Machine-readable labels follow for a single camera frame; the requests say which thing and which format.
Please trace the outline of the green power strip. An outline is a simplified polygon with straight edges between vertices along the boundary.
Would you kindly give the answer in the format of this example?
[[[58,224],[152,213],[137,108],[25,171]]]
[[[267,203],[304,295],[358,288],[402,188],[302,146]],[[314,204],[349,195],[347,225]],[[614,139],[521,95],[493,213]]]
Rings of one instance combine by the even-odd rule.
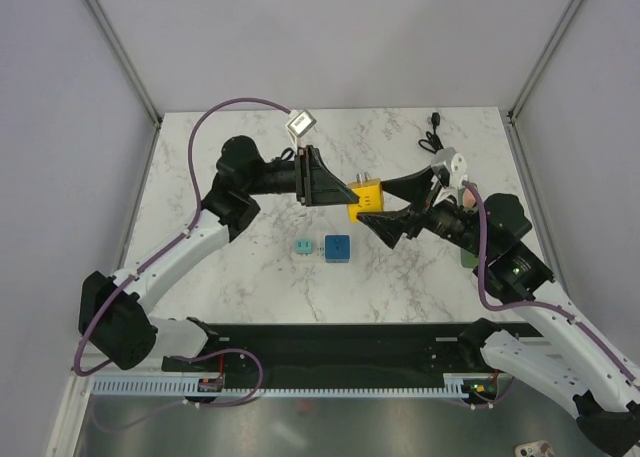
[[[460,252],[460,263],[463,268],[473,269],[478,265],[479,259],[473,253],[462,249]]]

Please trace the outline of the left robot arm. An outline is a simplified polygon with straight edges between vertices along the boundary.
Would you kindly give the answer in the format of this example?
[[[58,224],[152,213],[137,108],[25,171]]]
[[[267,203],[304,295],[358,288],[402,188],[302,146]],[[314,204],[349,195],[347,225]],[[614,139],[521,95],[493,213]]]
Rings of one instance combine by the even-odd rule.
[[[356,204],[358,195],[332,174],[319,150],[308,145],[295,158],[265,161],[248,136],[227,140],[212,187],[196,197],[192,221],[136,264],[106,276],[99,271],[82,285],[74,370],[92,344],[108,363],[129,370],[147,358],[159,329],[148,314],[166,292],[199,262],[233,242],[260,212],[258,195],[292,194],[307,207]]]

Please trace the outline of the yellow cube socket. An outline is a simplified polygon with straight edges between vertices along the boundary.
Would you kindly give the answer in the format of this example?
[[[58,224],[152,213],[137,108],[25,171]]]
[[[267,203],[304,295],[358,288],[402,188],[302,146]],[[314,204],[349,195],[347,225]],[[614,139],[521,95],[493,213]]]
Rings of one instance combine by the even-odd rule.
[[[357,216],[362,212],[381,212],[384,210],[384,196],[379,178],[372,178],[368,173],[358,173],[356,181],[349,183],[348,187],[359,198],[355,204],[347,206],[349,220],[357,221]]]

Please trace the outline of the blue cube socket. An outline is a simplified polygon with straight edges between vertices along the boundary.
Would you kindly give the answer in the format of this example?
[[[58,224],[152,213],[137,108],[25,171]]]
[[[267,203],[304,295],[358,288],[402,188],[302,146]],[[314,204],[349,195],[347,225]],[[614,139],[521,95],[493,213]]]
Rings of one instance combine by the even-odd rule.
[[[348,263],[351,259],[351,239],[346,234],[328,234],[324,238],[327,263]]]

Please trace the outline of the teal usb charger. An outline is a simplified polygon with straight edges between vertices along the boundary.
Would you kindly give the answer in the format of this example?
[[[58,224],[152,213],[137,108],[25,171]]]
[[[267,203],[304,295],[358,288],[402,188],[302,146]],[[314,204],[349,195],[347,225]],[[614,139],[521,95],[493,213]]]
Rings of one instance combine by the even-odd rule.
[[[310,255],[313,253],[314,243],[311,239],[297,239],[294,251],[297,255]]]

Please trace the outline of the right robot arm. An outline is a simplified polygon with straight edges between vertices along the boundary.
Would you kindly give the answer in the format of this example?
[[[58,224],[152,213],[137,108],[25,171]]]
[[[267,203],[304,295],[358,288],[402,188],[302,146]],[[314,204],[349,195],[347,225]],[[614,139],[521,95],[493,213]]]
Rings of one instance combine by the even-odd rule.
[[[407,201],[407,207],[361,212],[357,219],[389,248],[426,230],[475,255],[481,305],[491,312],[514,312],[560,357],[520,349],[507,331],[480,319],[458,345],[460,363],[473,371],[488,365],[507,372],[561,406],[601,452],[626,455],[639,445],[638,364],[596,328],[523,243],[532,224],[518,197],[483,198],[471,183],[462,185],[474,196],[474,209],[443,198],[445,189],[429,169],[387,180],[382,189]]]

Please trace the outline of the pink plug adapter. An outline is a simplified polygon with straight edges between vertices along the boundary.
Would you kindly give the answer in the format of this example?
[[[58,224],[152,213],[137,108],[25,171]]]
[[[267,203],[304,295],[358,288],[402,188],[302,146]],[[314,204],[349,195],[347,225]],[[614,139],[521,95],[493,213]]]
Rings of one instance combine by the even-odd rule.
[[[461,204],[464,209],[471,210],[477,207],[475,194],[469,188],[463,188],[460,193]]]

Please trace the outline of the white triangular power strip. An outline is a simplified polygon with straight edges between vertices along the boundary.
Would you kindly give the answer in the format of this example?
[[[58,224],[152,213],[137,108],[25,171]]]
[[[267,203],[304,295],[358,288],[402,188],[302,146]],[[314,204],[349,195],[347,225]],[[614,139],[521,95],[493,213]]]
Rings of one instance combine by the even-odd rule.
[[[333,234],[334,228],[329,221],[323,217],[312,219],[307,225],[301,227],[291,243],[291,259],[296,264],[319,264],[325,263],[324,238],[328,234]],[[311,239],[314,243],[313,253],[310,255],[297,255],[294,251],[297,239]]]

